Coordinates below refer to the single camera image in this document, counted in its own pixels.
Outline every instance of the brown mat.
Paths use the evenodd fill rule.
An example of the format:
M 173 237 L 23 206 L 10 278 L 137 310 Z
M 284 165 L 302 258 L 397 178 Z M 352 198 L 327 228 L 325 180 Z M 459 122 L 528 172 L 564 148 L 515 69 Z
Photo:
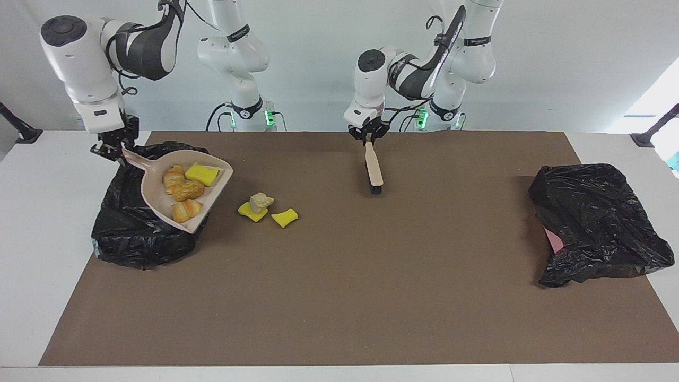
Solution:
M 91 259 L 41 365 L 679 362 L 645 277 L 536 286 L 528 198 L 561 133 L 389 134 L 369 194 L 348 134 L 154 133 L 236 170 L 194 254 L 153 271 Z M 236 213 L 258 191 L 283 230 Z

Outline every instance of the dustpan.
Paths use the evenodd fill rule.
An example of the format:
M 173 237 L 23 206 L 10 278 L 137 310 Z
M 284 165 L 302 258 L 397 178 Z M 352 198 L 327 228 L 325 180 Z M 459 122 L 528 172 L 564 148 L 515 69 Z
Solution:
M 234 174 L 234 169 L 222 159 L 193 150 L 178 150 L 165 154 L 159 159 L 150 160 L 123 148 L 125 159 L 133 166 L 144 170 L 141 179 L 141 196 L 153 212 L 164 222 L 188 233 L 195 233 L 203 219 L 208 215 L 215 204 L 217 197 L 224 190 L 224 186 Z M 205 187 L 205 193 L 196 200 L 203 204 L 198 216 L 188 222 L 177 223 L 172 220 L 172 205 L 176 201 L 171 195 L 165 193 L 163 174 L 173 166 L 180 165 L 188 169 L 194 163 L 208 168 L 219 169 L 215 182 L 210 187 Z

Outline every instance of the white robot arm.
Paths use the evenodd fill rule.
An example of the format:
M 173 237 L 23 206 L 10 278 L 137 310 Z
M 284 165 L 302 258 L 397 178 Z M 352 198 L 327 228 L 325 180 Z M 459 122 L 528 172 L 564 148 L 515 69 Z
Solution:
M 214 23 L 225 36 L 208 37 L 198 43 L 203 65 L 221 74 L 231 95 L 233 121 L 239 130 L 263 131 L 268 125 L 266 101 L 259 94 L 251 73 L 265 71 L 269 52 L 251 33 L 240 0 L 208 0 Z
M 434 46 L 424 60 L 393 46 L 361 54 L 354 71 L 354 100 L 344 113 L 344 119 L 350 124 L 349 133 L 354 138 L 374 142 L 389 130 L 389 123 L 382 121 L 387 86 L 411 101 L 431 97 L 437 76 L 458 38 L 465 16 L 466 10 L 461 6 L 447 31 L 436 36 Z
M 42 26 L 45 55 L 86 130 L 98 134 L 100 143 L 91 150 L 95 154 L 117 160 L 121 143 L 130 147 L 139 134 L 139 121 L 125 114 L 111 70 L 150 80 L 168 75 L 175 67 L 185 6 L 186 0 L 159 0 L 160 21 L 148 27 L 75 16 L 57 16 Z
M 491 39 L 504 0 L 466 0 L 467 17 L 452 53 L 437 78 L 429 108 L 446 128 L 458 115 L 466 83 L 483 84 L 495 74 Z

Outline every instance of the plastic bag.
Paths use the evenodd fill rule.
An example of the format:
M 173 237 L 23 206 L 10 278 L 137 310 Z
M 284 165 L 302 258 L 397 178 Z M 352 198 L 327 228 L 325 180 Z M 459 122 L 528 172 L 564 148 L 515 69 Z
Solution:
M 198 150 L 184 143 L 167 141 L 132 151 L 148 159 L 177 150 Z M 193 235 L 163 222 L 146 205 L 141 196 L 144 171 L 130 165 L 121 166 L 101 203 L 101 211 L 92 229 L 94 255 L 100 260 L 132 268 L 150 268 L 178 260 L 191 253 L 208 218 Z
M 530 186 L 537 218 L 564 247 L 551 251 L 539 283 L 637 277 L 674 265 L 625 176 L 610 164 L 543 167 Z

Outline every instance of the pink object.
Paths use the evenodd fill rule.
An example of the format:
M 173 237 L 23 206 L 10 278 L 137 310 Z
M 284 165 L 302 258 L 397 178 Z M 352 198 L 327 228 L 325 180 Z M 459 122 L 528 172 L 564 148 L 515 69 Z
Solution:
M 554 232 L 551 232 L 550 230 L 545 228 L 545 232 L 547 233 L 547 238 L 549 239 L 549 244 L 552 246 L 552 250 L 554 253 L 557 253 L 564 247 L 564 242 L 561 241 L 561 238 L 558 237 Z

